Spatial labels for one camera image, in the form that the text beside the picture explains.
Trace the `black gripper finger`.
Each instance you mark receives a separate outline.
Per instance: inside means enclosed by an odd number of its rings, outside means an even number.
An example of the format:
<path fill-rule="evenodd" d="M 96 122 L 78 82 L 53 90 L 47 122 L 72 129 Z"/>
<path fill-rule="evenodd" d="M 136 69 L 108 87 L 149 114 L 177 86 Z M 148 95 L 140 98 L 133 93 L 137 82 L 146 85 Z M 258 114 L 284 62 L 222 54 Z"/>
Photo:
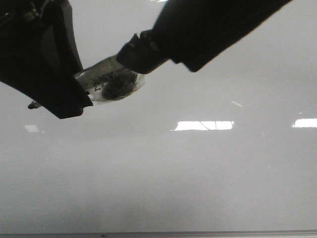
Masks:
<path fill-rule="evenodd" d="M 93 104 L 74 77 L 82 69 L 69 1 L 1 1 L 0 80 L 31 98 L 29 109 L 82 115 Z"/>
<path fill-rule="evenodd" d="M 152 29 L 135 34 L 117 54 L 141 74 L 168 60 L 196 72 L 289 3 L 287 0 L 168 0 Z"/>

